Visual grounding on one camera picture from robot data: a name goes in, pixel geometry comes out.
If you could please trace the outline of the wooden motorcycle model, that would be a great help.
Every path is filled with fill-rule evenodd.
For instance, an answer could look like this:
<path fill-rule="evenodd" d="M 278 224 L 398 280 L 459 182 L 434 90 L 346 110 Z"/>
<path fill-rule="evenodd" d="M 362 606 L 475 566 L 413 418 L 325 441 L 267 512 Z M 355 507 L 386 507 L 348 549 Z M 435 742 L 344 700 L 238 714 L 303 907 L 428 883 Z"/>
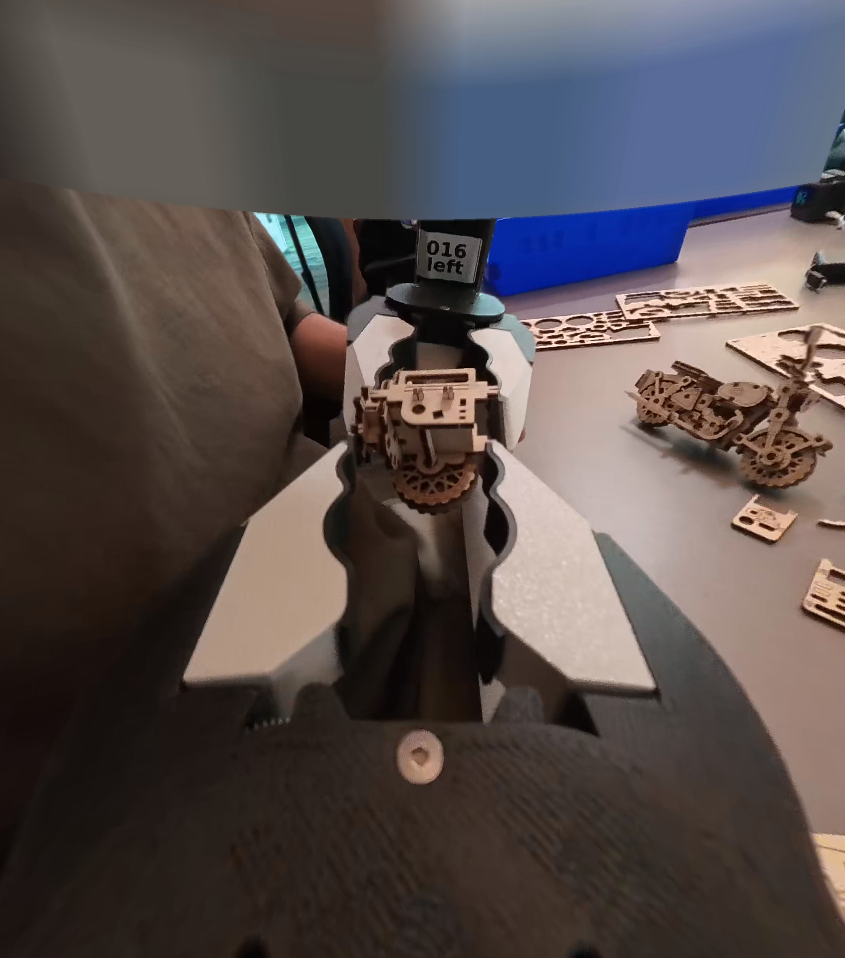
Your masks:
<path fill-rule="evenodd" d="M 672 425 L 712 449 L 740 455 L 740 472 L 751 486 L 786 489 L 806 482 L 820 458 L 834 448 L 822 434 L 800 427 L 799 415 L 818 400 L 809 372 L 823 329 L 805 335 L 804 358 L 782 358 L 784 381 L 723 382 L 683 362 L 671 372 L 647 370 L 628 396 L 641 425 Z"/>

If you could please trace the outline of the person's left forearm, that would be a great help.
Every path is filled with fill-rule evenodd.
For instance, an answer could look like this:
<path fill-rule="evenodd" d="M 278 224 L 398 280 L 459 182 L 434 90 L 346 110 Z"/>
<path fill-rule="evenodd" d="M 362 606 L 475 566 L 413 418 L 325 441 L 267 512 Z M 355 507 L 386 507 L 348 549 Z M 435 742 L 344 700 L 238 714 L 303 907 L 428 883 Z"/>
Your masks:
<path fill-rule="evenodd" d="M 348 333 L 344 324 L 307 312 L 289 335 L 303 396 L 339 411 L 344 399 Z"/>

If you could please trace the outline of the long wooden cutout sheet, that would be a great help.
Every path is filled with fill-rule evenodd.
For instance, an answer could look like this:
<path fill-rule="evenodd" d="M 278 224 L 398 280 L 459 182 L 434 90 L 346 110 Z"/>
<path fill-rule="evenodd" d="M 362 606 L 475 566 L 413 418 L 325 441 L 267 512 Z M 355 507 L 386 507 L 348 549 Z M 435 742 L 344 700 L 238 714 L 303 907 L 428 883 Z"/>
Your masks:
<path fill-rule="evenodd" d="M 627 321 L 654 324 L 791 312 L 800 308 L 795 300 L 763 282 L 618 293 L 615 300 Z"/>

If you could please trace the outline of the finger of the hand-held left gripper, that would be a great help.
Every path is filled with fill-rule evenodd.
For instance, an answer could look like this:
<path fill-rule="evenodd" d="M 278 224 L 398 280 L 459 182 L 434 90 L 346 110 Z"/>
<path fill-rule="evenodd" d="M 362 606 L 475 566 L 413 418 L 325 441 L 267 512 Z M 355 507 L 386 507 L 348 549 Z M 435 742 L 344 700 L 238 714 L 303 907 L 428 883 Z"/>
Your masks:
<path fill-rule="evenodd" d="M 414 327 L 397 316 L 381 296 L 357 306 L 346 323 L 344 367 L 344 420 L 353 422 L 356 401 L 373 390 L 388 374 L 399 344 L 414 343 Z"/>
<path fill-rule="evenodd" d="M 499 390 L 500 442 L 509 451 L 520 444 L 532 389 L 536 339 L 515 316 L 469 331 L 469 340 L 485 354 L 485 366 Z"/>

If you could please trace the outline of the large wooden cutout sheet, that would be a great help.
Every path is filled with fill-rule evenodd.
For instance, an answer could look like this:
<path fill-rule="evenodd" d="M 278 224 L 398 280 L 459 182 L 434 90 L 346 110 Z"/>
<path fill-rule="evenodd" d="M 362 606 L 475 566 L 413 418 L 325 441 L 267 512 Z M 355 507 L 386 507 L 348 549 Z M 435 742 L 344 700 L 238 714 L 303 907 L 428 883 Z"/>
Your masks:
<path fill-rule="evenodd" d="M 804 364 L 810 333 L 819 334 L 805 376 L 820 399 L 845 412 L 845 329 L 819 324 L 746 336 L 726 346 L 766 370 L 786 375 Z"/>

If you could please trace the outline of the wooden sheet with round holes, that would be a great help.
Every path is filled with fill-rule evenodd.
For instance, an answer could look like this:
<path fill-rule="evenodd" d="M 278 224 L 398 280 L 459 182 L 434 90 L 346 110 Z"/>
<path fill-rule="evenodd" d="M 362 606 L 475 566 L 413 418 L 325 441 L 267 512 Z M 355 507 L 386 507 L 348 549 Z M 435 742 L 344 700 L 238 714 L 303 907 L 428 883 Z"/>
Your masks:
<path fill-rule="evenodd" d="M 620 310 L 522 318 L 520 322 L 532 333 L 538 352 L 653 342 L 661 337 L 653 322 L 629 319 Z"/>

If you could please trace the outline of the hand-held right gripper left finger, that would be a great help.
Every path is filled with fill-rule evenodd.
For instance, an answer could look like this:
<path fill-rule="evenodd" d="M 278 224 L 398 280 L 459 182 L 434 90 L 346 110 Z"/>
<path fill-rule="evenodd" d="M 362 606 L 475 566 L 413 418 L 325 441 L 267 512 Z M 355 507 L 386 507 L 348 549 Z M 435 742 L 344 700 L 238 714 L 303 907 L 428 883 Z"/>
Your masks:
<path fill-rule="evenodd" d="M 348 452 L 326 451 L 245 525 L 184 671 L 186 688 L 255 687 L 272 705 L 294 705 L 306 685 L 341 676 L 348 574 L 326 521 L 349 493 Z"/>

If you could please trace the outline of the blue plastic bin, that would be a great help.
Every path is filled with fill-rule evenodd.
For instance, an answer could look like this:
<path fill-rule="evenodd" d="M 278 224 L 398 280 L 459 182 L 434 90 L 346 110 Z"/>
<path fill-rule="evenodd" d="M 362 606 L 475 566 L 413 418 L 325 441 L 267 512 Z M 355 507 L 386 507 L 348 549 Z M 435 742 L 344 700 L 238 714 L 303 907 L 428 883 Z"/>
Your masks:
<path fill-rule="evenodd" d="M 496 222 L 485 288 L 501 297 L 677 261 L 694 203 Z"/>

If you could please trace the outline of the small wooden model assembly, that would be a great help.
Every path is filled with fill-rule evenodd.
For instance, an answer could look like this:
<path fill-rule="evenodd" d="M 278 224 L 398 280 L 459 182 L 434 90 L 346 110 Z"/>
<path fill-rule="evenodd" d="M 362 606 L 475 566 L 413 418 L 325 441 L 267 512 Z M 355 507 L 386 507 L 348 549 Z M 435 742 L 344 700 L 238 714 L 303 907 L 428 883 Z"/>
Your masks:
<path fill-rule="evenodd" d="M 418 512 L 461 504 L 474 490 L 496 436 L 500 389 L 473 368 L 399 370 L 352 401 L 357 463 L 388 473 Z"/>

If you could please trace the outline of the small square wooden piece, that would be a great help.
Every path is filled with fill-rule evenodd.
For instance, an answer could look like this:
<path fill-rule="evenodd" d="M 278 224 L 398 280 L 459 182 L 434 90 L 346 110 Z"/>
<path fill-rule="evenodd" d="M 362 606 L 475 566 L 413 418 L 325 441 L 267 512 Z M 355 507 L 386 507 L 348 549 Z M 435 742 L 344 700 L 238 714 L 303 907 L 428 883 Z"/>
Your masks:
<path fill-rule="evenodd" d="M 774 545 L 788 533 L 798 517 L 798 511 L 781 508 L 756 494 L 732 517 L 730 526 L 739 533 Z"/>

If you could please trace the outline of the person's olive shirt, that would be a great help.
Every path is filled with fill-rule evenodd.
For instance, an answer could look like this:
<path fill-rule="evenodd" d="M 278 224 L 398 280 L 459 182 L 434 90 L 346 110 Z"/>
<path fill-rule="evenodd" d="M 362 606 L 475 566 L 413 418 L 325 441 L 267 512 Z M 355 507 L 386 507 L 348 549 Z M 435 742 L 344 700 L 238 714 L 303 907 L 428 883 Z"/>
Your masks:
<path fill-rule="evenodd" d="M 253 213 L 0 178 L 0 869 L 75 703 L 274 494 L 300 286 Z"/>

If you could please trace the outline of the grey desk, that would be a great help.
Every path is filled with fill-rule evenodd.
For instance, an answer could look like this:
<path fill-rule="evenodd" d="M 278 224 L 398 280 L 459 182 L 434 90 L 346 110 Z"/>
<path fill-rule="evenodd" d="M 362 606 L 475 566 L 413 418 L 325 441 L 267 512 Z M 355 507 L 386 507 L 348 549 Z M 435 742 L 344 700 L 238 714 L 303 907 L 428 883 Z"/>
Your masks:
<path fill-rule="evenodd" d="M 656 713 L 699 713 L 668 778 L 744 795 L 761 807 L 767 786 L 729 770 L 696 771 L 718 746 L 753 747 L 764 771 L 783 762 L 813 832 L 845 834 L 845 632 L 805 615 L 801 601 L 821 558 L 845 570 L 845 412 L 819 401 L 804 424 L 834 442 L 805 484 L 768 493 L 799 512 L 771 545 L 733 530 L 753 494 L 739 457 L 665 427 L 636 421 L 627 396 L 647 369 L 684 361 L 721 380 L 777 377 L 727 348 L 730 340 L 811 324 L 845 329 L 845 288 L 811 293 L 803 277 L 819 250 L 845 257 L 845 235 L 757 215 L 689 229 L 681 257 L 633 276 L 511 300 L 521 318 L 595 312 L 614 295 L 765 282 L 800 304 L 791 312 L 661 324 L 653 342 L 540 353 L 529 401 L 524 465 L 593 526 L 659 690 Z"/>

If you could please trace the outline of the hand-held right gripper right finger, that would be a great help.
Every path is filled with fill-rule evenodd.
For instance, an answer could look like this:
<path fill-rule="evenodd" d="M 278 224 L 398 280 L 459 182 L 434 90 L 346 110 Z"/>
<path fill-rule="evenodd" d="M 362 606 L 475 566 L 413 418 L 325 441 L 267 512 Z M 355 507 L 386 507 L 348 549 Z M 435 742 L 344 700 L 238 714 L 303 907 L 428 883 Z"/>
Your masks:
<path fill-rule="evenodd" d="M 540 697 L 656 692 L 592 527 L 500 442 L 479 486 L 479 677 Z"/>

